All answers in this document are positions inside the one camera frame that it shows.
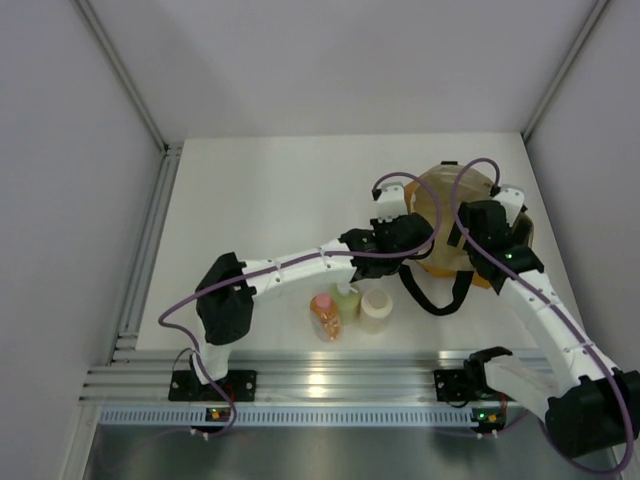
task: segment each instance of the white bottle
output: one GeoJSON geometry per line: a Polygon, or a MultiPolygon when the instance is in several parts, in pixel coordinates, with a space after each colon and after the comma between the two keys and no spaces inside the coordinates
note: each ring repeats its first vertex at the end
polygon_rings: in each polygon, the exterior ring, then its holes
{"type": "Polygon", "coordinates": [[[362,295],[360,309],[360,326],[365,332],[375,335],[387,328],[393,300],[387,292],[376,288],[362,295]]]}

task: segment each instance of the white table surface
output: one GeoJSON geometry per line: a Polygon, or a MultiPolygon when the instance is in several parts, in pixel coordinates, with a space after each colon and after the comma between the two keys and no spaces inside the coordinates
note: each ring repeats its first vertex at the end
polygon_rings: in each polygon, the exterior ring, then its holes
{"type": "MultiPolygon", "coordinates": [[[[569,310],[577,307],[520,135],[426,134],[192,139],[185,143],[137,342],[139,350],[189,345],[160,327],[158,316],[194,292],[223,253],[263,259],[320,245],[347,230],[368,228],[371,186],[385,173],[421,174],[443,160],[495,159],[504,183],[525,190],[534,221],[533,248],[569,310]]],[[[490,167],[481,170],[491,175],[490,167]]],[[[444,305],[452,280],[417,271],[427,296],[444,305]]],[[[397,276],[360,282],[385,288],[395,306],[388,329],[371,336],[357,325],[326,344],[309,320],[309,301],[323,288],[298,291],[254,310],[250,333],[236,350],[385,351],[419,353],[501,345],[535,347],[520,320],[492,290],[472,287],[460,310],[433,317],[409,296],[397,276]]],[[[202,331],[191,304],[171,320],[202,331]]]]}

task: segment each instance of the black bracket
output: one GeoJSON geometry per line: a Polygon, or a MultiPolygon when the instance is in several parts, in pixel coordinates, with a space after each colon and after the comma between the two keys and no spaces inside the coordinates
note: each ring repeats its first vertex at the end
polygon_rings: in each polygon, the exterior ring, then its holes
{"type": "Polygon", "coordinates": [[[439,402],[458,406],[477,400],[464,369],[435,370],[433,379],[439,402]]]}
{"type": "MultiPolygon", "coordinates": [[[[229,370],[216,383],[234,402],[253,402],[256,395],[255,370],[229,370]]],[[[211,385],[202,385],[191,370],[176,370],[171,375],[170,402],[223,402],[211,385]]]]}

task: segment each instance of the black strap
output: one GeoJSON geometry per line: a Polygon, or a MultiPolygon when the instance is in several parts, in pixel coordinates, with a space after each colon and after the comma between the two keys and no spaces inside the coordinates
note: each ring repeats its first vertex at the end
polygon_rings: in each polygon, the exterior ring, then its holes
{"type": "Polygon", "coordinates": [[[413,274],[411,273],[411,269],[408,265],[401,265],[399,273],[402,284],[411,294],[413,299],[431,315],[442,317],[444,315],[450,315],[458,311],[460,305],[462,305],[462,302],[464,302],[464,299],[467,296],[467,292],[469,291],[469,287],[471,286],[471,280],[473,280],[474,272],[460,271],[456,274],[456,281],[454,282],[453,288],[451,289],[453,300],[449,305],[445,307],[436,307],[433,303],[431,303],[431,301],[425,296],[422,290],[420,290],[420,287],[414,280],[413,274]]]}

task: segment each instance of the white cable tray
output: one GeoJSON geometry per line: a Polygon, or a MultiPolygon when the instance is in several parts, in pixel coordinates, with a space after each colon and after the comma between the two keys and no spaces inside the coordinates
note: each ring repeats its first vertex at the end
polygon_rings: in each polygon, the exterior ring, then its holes
{"type": "MultiPolygon", "coordinates": [[[[241,427],[472,427],[471,408],[238,406],[241,427]]],[[[104,407],[102,425],[215,426],[209,407],[104,407]]]]}

